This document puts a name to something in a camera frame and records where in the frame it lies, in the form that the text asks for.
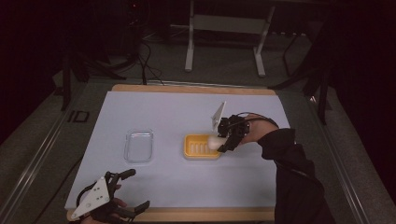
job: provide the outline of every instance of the yellow container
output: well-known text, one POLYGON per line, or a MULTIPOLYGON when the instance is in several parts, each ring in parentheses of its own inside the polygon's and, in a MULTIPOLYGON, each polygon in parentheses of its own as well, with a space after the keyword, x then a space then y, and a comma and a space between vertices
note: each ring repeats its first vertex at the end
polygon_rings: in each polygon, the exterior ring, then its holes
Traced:
POLYGON ((189 134, 184 137, 184 156, 190 160, 216 160, 220 152, 207 146, 209 134, 189 134))

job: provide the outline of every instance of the transparent tray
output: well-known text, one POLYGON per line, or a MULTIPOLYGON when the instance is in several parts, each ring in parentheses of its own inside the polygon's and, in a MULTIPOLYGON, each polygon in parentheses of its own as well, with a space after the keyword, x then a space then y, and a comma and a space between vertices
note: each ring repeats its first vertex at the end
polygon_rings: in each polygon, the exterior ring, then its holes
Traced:
POLYGON ((220 152, 207 146, 208 134, 189 134, 184 138, 184 156, 189 160, 216 160, 220 152))
POLYGON ((152 130, 130 130, 126 134, 124 159, 128 163, 144 163, 152 159, 152 130))

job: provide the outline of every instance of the gray carpet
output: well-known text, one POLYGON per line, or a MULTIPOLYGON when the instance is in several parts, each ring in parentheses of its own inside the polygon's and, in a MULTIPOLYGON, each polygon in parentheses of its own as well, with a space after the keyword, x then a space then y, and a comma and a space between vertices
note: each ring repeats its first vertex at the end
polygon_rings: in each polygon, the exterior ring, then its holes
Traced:
MULTIPOLYGON (((158 39, 145 38, 150 46, 150 57, 148 65, 152 72, 160 78, 165 85, 187 83, 205 83, 209 85, 235 85, 249 86, 254 88, 265 88, 277 84, 286 78, 285 67, 281 61, 283 50, 290 42, 290 38, 283 35, 270 35, 265 42, 264 67, 267 76, 258 77, 254 64, 251 43, 244 42, 243 45, 235 45, 223 42, 211 43, 199 39, 195 45, 193 70, 184 72, 184 62, 187 52, 185 36, 180 36, 171 43, 158 42, 158 39)), ((294 69, 304 57, 309 48, 309 42, 300 37, 290 49, 288 60, 290 68, 294 69)), ((142 46, 141 55, 147 58, 149 49, 142 46)), ((121 76, 128 77, 122 83, 138 84, 141 82, 142 69, 140 64, 131 66, 127 71, 118 71, 121 76)), ((149 69, 146 74, 151 84, 161 84, 149 69)), ((42 164, 42 167, 27 190, 18 210, 9 223, 32 223, 40 211, 45 207, 52 195, 57 191, 62 180, 70 168, 78 161, 90 140, 100 107, 113 84, 120 83, 117 80, 103 77, 100 74, 92 74, 88 84, 74 82, 74 102, 69 106, 69 111, 61 112, 62 98, 51 95, 48 99, 12 134, 8 140, 0 146, 0 202, 4 203, 24 167, 40 149, 46 140, 48 133, 54 124, 61 124, 62 129, 56 135, 56 141, 50 146, 50 152, 42 164), (90 118, 86 123, 68 122, 67 118, 71 110, 89 111, 90 118)), ((290 115, 290 125, 301 130, 297 134, 297 141, 306 143, 307 156, 317 165, 319 179, 326 186, 326 197, 329 200, 337 223, 395 223, 396 209, 382 186, 373 165, 370 163, 361 140, 357 136, 345 111, 337 100, 333 89, 330 89, 328 99, 328 110, 326 111, 327 126, 318 126, 315 119, 315 111, 297 111, 301 104, 308 104, 306 100, 301 101, 300 89, 304 81, 296 83, 279 93, 280 97, 295 99, 285 105, 285 110, 290 115), (320 134, 326 133, 328 138, 320 139, 320 134), (334 153, 317 147, 318 143, 331 145, 334 153), (359 203, 364 214, 361 220, 354 216, 354 210, 345 196, 345 189, 339 184, 340 176, 334 171, 332 158, 341 162, 341 168, 345 168, 346 177, 352 183, 353 192, 358 196, 359 203)), ((68 191, 74 181, 77 168, 65 180, 57 192, 54 200, 37 223, 66 223, 64 204, 68 191)))

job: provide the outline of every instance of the robotic hand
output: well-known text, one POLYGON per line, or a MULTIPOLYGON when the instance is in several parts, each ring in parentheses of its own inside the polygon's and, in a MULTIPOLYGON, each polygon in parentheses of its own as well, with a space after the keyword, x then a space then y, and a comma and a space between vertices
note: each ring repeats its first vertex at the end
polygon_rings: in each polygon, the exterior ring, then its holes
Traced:
MULTIPOLYGON (((277 124, 272 120, 268 119, 265 116, 258 115, 257 118, 246 119, 245 117, 241 117, 243 114, 252 114, 252 113, 240 113, 237 115, 232 115, 229 118, 221 118, 219 123, 218 132, 219 138, 227 139, 223 145, 218 148, 218 152, 226 152, 228 150, 233 151, 236 147, 238 147, 239 143, 242 139, 249 133, 249 122, 253 120, 266 120, 271 122, 276 127, 277 124)), ((224 142, 224 140, 214 140, 217 142, 224 142)))
POLYGON ((78 195, 78 208, 71 218, 80 217, 79 220, 82 220, 83 215, 90 212, 91 217, 100 222, 111 224, 132 223, 137 215, 149 208, 149 201, 138 205, 134 211, 129 211, 119 208, 113 199, 119 179, 124 180, 135 174, 136 171, 134 169, 124 171, 120 174, 106 172, 105 176, 98 179, 92 185, 89 185, 78 195), (91 190, 90 193, 84 198, 82 203, 79 203, 81 196, 88 190, 91 190))

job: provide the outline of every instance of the person's arm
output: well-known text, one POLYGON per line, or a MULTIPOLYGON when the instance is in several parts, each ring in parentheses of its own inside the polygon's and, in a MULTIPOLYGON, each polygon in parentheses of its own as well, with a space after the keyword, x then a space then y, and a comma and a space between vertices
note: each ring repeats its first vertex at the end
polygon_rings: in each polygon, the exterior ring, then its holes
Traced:
POLYGON ((242 141, 257 142, 262 157, 276 163, 276 224, 335 223, 315 178, 314 163, 305 157, 301 145, 294 144, 294 133, 257 120, 250 122, 250 133, 242 141))

